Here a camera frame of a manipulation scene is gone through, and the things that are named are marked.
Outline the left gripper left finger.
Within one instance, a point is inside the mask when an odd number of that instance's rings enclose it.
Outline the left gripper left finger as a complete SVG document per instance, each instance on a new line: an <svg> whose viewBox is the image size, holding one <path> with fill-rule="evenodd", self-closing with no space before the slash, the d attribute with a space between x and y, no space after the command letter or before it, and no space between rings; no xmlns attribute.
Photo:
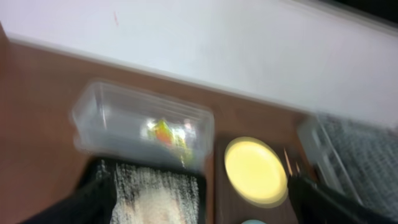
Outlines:
<svg viewBox="0 0 398 224"><path fill-rule="evenodd" d="M113 180L106 175L22 223L109 224L116 201Z"/></svg>

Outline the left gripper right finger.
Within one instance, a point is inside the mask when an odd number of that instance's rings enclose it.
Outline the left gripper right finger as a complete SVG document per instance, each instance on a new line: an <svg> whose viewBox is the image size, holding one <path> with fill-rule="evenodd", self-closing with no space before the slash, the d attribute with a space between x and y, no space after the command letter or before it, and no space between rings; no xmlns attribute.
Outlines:
<svg viewBox="0 0 398 224"><path fill-rule="evenodd" d="M396 224L304 175L291 175L289 200L300 224Z"/></svg>

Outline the white rice pile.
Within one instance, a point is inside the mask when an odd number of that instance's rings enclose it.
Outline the white rice pile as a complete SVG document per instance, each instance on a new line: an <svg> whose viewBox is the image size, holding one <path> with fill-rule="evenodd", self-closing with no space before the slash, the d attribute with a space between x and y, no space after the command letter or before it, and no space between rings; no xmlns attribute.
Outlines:
<svg viewBox="0 0 398 224"><path fill-rule="evenodd" d="M199 221L197 179L148 167L117 164L117 202L111 223L183 224Z"/></svg>

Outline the green orange snack wrapper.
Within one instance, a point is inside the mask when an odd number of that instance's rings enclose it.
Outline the green orange snack wrapper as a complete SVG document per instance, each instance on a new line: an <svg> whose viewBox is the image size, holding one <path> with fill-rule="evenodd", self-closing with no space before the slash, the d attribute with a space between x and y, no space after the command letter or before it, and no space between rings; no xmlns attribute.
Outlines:
<svg viewBox="0 0 398 224"><path fill-rule="evenodd" d="M165 119L149 123L147 131L149 139L165 146L186 167L192 163L193 151L188 147L186 134L182 128L170 126Z"/></svg>

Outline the white plastic film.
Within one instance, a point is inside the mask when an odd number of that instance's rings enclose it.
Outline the white plastic film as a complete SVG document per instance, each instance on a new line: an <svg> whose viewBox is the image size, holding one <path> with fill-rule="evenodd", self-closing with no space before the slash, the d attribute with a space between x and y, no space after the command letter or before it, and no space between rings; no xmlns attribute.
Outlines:
<svg viewBox="0 0 398 224"><path fill-rule="evenodd" d="M170 123L166 119L148 119L140 128L140 137L169 147L188 148L196 139L189 125Z"/></svg>

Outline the light blue bowl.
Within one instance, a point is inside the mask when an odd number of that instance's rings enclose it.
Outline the light blue bowl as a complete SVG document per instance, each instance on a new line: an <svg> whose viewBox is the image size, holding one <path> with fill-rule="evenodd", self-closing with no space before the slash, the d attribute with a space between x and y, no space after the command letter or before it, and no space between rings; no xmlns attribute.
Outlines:
<svg viewBox="0 0 398 224"><path fill-rule="evenodd" d="M267 224L260 220L245 220L241 224Z"/></svg>

